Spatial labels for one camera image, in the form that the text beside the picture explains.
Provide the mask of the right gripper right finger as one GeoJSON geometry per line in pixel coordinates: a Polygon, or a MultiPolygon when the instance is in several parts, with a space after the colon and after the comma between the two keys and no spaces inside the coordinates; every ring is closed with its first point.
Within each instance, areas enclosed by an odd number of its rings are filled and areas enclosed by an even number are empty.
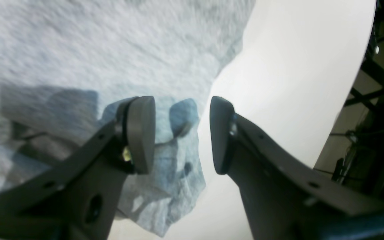
{"type": "Polygon", "coordinates": [[[255,240],[384,240],[384,201],[316,173],[222,97],[209,124],[215,171],[238,186],[255,240]]]}

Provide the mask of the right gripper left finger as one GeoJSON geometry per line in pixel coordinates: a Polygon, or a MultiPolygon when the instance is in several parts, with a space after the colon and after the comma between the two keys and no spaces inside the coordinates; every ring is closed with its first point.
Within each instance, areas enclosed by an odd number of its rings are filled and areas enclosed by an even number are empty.
{"type": "Polygon", "coordinates": [[[154,146],[154,97],[122,100],[68,159],[0,192],[0,239],[107,239],[127,176],[151,172],[154,146]]]}

